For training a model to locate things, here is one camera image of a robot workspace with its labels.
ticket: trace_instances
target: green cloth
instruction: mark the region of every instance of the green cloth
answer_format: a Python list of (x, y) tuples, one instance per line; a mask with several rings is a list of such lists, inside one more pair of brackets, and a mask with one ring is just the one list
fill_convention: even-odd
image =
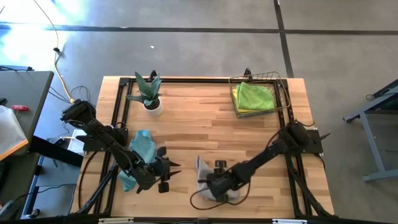
[(239, 110), (271, 110), (274, 109), (274, 97), (264, 86), (249, 85), (242, 82), (236, 86), (237, 107)]

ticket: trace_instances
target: gray floor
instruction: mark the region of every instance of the gray floor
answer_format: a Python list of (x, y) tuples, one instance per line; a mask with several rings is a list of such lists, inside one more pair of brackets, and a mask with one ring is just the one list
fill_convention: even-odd
[[(271, 0), (38, 2), (56, 24), (278, 28)], [(280, 6), (286, 29), (398, 29), (398, 1), (280, 0)], [(6, 6), (0, 21), (47, 24), (31, 1), (22, 8)], [(87, 86), (94, 103), (105, 75), (132, 75), (134, 71), (148, 74), (156, 69), (161, 75), (230, 77), (250, 67), (253, 72), (277, 70), (287, 76), (279, 34), (59, 33), (64, 53), (58, 63), (60, 72), (69, 89)], [(363, 175), (376, 171), (376, 165), (361, 123), (345, 124), (341, 118), (365, 104), (366, 94), (398, 77), (398, 35), (289, 34), (287, 43), (294, 76), (305, 79), (317, 126), (321, 133), (331, 132), (323, 147), (335, 213), (344, 218), (397, 223), (398, 180), (370, 184), (362, 181)], [(55, 34), (42, 31), (39, 26), (0, 30), (0, 64), (52, 70), (54, 45)], [(52, 86), (62, 93), (56, 77)], [(86, 97), (83, 90), (73, 94)], [(59, 117), (66, 106), (49, 95), (36, 135), (50, 138), (64, 133)], [(69, 175), (71, 181), (78, 175), (78, 170), (66, 171), (65, 167), (54, 168), (51, 164), (46, 169), (53, 169), (49, 173)], [(57, 175), (42, 178), (45, 185), (59, 184)], [(69, 205), (70, 198), (62, 201)]]

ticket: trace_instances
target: light blue towel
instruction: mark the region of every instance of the light blue towel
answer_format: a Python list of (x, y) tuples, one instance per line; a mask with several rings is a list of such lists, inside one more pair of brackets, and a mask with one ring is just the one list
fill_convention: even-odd
[[(152, 141), (152, 136), (148, 130), (137, 131), (136, 137), (131, 140), (129, 149), (136, 151), (144, 159), (145, 163), (153, 162), (155, 160), (156, 145)], [(129, 191), (136, 185), (136, 180), (133, 177), (128, 177), (123, 171), (118, 175), (119, 180), (123, 183), (123, 190)]]

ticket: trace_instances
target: wire basket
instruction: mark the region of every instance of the wire basket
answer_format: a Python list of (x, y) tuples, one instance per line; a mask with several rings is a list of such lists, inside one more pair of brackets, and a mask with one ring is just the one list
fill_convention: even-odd
[[(241, 82), (246, 82), (250, 83), (251, 85), (259, 85), (266, 87), (272, 93), (272, 96), (274, 98), (274, 109), (245, 112), (245, 113), (239, 112), (238, 106), (236, 105), (236, 100), (233, 94), (233, 90), (236, 88), (236, 85), (240, 84)], [(255, 116), (265, 113), (272, 113), (283, 110), (284, 108), (290, 106), (290, 100), (286, 97), (287, 92), (284, 83), (280, 79), (280, 75), (277, 72), (266, 72), (266, 73), (252, 75), (250, 70), (246, 70), (245, 75), (240, 77), (232, 77), (229, 79), (229, 90), (231, 93), (231, 99), (234, 105), (236, 117), (238, 118)]]

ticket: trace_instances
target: wooden tabletop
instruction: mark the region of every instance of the wooden tabletop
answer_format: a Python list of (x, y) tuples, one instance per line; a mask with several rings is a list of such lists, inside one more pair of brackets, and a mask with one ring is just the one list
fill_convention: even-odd
[[(97, 119), (110, 124), (120, 77), (104, 77), (97, 104)], [(304, 80), (288, 79), (294, 116), (305, 124), (312, 123), (310, 105)], [(132, 92), (138, 95), (138, 87)], [(212, 210), (199, 211), (191, 207), (189, 199), (197, 190), (197, 155), (213, 168), (215, 160), (226, 160), (232, 166), (249, 160), (264, 150), (269, 138), (280, 128), (277, 113), (236, 118), (229, 94), (223, 83), (163, 83), (160, 92), (164, 112), (156, 118), (145, 114), (142, 104), (131, 102), (127, 119), (129, 140), (136, 131), (148, 129), (157, 147), (167, 146), (170, 160), (181, 164), (172, 170), (182, 170), (169, 181), (170, 192), (158, 193), (157, 186), (136, 194), (136, 188), (124, 192), (117, 181), (112, 217), (217, 217), (217, 218), (293, 218), (292, 198), (284, 156), (277, 156), (257, 170), (251, 181), (251, 191), (238, 206), (222, 205)], [(122, 97), (119, 119), (123, 113)], [(81, 203), (84, 204), (97, 187), (104, 153), (99, 152), (88, 165), (82, 183)], [(326, 211), (333, 213), (328, 184), (321, 160), (303, 154), (303, 164), (309, 189)], [(82, 169), (87, 161), (85, 156)], [(297, 187), (300, 207), (303, 198)], [(248, 187), (241, 189), (241, 198)], [(105, 205), (108, 188), (104, 191)], [(78, 210), (77, 193), (71, 212)], [(200, 196), (193, 199), (197, 207), (210, 207), (215, 202)]]

